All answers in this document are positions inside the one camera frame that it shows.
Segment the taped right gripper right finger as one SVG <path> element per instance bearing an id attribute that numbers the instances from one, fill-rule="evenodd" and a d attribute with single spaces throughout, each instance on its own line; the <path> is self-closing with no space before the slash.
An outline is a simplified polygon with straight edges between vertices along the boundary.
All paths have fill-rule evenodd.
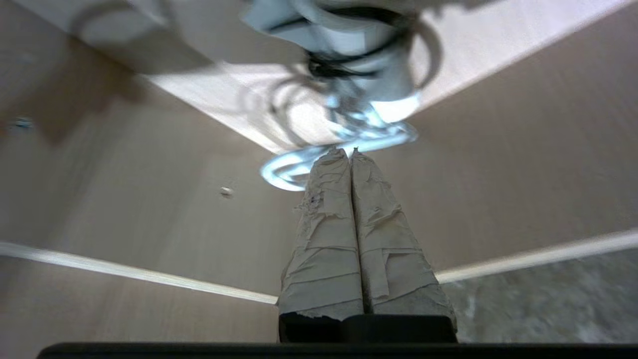
<path id="1" fill-rule="evenodd" d="M 369 343 L 458 343 L 457 318 L 380 168 L 355 150 L 352 200 Z"/>

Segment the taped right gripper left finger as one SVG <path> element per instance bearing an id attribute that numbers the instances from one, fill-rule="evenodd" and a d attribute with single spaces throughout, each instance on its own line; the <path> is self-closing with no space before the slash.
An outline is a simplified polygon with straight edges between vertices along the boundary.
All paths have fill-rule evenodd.
<path id="1" fill-rule="evenodd" d="M 364 313 L 359 250 L 344 150 L 317 159 L 300 204 L 292 257 L 281 276 L 281 343 L 339 343 L 344 321 Z"/>

